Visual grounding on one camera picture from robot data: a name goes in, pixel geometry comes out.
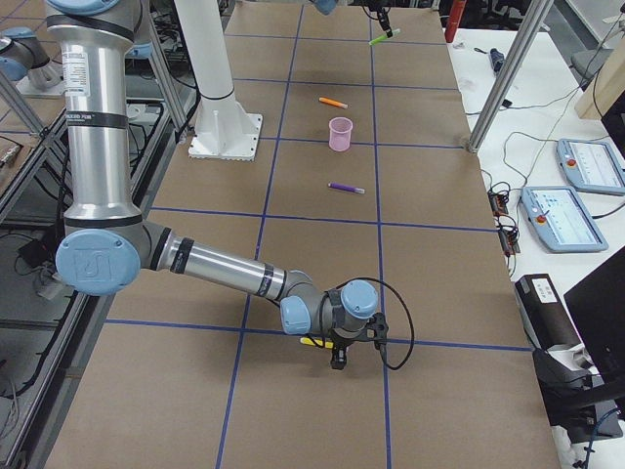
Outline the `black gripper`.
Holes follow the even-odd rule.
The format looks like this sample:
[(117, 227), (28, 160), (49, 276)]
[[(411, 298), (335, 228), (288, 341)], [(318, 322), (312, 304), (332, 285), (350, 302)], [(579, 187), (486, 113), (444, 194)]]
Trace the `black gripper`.
[(332, 328), (330, 340), (333, 343), (330, 366), (335, 370), (343, 370), (348, 363), (347, 351), (355, 342), (372, 342), (375, 348), (387, 345), (388, 324), (383, 314), (374, 314), (358, 331), (347, 331), (345, 328)]

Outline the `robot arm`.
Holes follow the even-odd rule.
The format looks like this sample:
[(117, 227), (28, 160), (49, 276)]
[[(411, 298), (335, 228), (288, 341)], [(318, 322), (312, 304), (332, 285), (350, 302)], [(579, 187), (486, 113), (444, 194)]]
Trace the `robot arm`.
[(148, 41), (143, 1), (51, 1), (46, 23), (59, 42), (65, 86), (73, 201), (56, 254), (62, 280), (93, 295), (113, 294), (143, 269), (221, 284), (278, 304), (283, 330), (308, 336), (345, 367), (355, 342), (387, 350), (377, 281), (350, 279), (322, 291), (300, 271), (203, 245), (147, 221), (130, 188), (125, 59)]

